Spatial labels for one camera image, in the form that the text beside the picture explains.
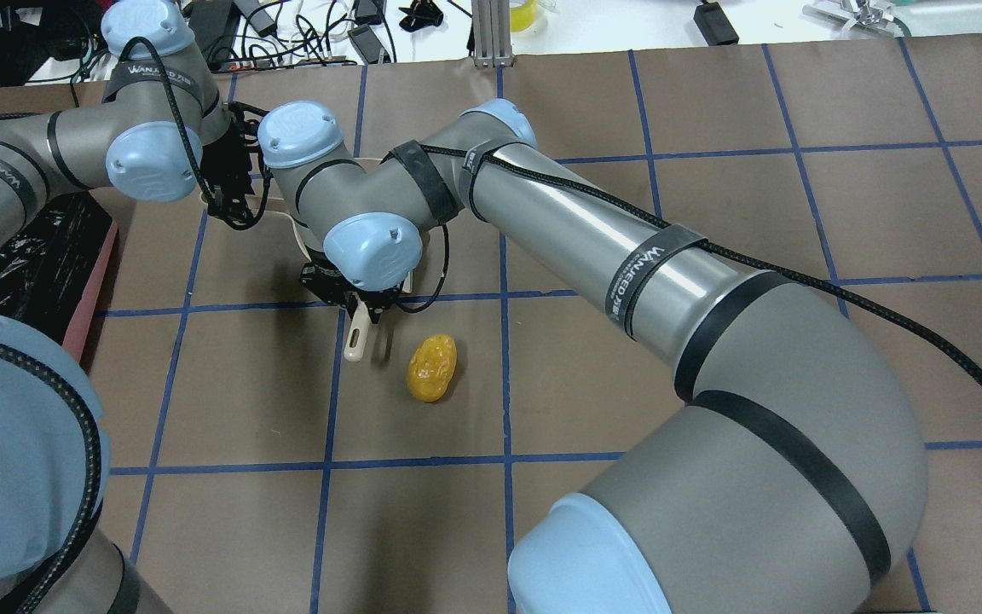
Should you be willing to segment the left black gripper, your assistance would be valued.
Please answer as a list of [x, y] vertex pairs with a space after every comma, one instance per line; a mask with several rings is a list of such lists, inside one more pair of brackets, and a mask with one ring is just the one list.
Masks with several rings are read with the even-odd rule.
[[257, 224], [263, 207], [251, 210], [251, 156], [260, 152], [257, 128], [265, 110], [245, 102], [219, 102], [202, 119], [202, 198], [206, 212], [225, 224]]

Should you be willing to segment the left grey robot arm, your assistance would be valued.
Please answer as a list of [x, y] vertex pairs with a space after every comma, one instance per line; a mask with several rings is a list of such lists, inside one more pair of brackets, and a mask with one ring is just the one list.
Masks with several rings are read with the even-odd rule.
[[[0, 247], [66, 195], [187, 198], [240, 133], [174, 3], [114, 3], [101, 34], [119, 59], [101, 104], [0, 118]], [[98, 529], [102, 412], [77, 358], [0, 316], [0, 613], [168, 613]]]

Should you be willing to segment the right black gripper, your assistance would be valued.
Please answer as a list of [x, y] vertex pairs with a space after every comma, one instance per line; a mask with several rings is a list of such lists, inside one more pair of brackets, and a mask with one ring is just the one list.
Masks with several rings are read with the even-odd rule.
[[372, 325], [378, 325], [387, 310], [398, 305], [404, 284], [395, 285], [382, 291], [359, 290], [354, 284], [340, 275], [338, 269], [308, 262], [300, 273], [300, 284], [325, 304], [342, 308], [351, 318], [359, 304], [367, 308], [367, 317]]

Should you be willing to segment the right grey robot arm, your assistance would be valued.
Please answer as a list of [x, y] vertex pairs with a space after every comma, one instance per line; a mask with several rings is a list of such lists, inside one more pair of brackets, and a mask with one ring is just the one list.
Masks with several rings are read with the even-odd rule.
[[947, 339], [597, 189], [542, 155], [507, 100], [373, 171], [319, 102], [270, 110], [257, 139], [344, 291], [395, 295], [422, 234], [469, 210], [671, 367], [683, 408], [515, 544], [521, 613], [852, 613], [903, 562], [927, 502], [920, 425], [821, 293], [924, 339], [982, 388]]

